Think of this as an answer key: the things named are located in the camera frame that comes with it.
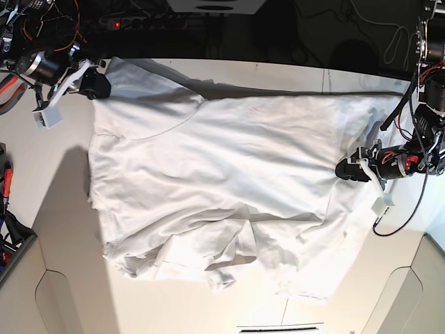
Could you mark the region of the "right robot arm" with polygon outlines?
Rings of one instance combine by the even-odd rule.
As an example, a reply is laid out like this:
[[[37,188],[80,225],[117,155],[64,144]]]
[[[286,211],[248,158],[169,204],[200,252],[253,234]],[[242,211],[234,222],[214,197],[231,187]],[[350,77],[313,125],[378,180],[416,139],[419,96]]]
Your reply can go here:
[[[80,1],[1,2],[1,71],[33,90],[38,106],[56,93],[109,97],[111,85],[98,70],[105,62],[87,46]]]

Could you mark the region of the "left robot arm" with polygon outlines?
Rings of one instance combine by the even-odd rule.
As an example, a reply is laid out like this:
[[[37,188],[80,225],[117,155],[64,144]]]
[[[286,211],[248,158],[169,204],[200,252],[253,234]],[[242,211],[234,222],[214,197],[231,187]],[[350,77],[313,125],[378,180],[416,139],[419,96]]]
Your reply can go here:
[[[405,105],[417,100],[412,118],[413,132],[401,132],[406,142],[384,148],[376,141],[370,148],[360,147],[340,161],[336,176],[343,180],[368,182],[368,168],[384,182],[415,173],[444,174],[444,2],[424,1],[416,31],[415,78],[393,112],[380,126],[399,126]]]

